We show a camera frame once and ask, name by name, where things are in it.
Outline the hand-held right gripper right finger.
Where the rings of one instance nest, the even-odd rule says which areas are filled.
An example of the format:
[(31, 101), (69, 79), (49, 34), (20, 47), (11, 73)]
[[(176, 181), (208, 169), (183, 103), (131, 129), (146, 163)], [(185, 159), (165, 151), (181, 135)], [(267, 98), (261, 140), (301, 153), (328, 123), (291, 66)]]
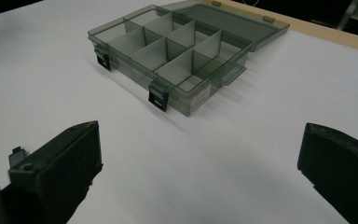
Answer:
[(358, 224), (358, 140), (308, 123), (297, 169), (350, 224)]

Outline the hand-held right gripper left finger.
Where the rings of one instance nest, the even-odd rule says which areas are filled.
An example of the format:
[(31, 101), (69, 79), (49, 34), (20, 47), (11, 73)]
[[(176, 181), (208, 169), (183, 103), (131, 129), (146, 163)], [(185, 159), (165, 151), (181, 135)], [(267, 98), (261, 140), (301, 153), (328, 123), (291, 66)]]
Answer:
[(10, 224), (66, 224), (103, 168), (99, 123), (70, 127), (8, 170)]

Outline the grey transparent compartment box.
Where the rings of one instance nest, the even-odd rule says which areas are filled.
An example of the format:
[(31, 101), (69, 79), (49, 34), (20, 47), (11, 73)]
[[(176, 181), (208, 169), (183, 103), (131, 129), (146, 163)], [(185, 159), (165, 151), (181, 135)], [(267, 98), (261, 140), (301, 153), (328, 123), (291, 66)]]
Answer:
[(143, 7), (88, 32), (98, 63), (148, 91), (160, 110), (194, 114), (246, 69), (247, 56), (285, 34), (288, 23), (220, 0)]

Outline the metal stand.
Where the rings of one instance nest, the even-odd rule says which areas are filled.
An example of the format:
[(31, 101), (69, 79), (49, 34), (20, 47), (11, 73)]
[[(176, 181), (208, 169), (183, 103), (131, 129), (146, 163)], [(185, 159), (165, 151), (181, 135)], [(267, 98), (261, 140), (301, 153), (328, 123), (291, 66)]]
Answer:
[(343, 31), (358, 21), (358, 0), (318, 0), (311, 21)]

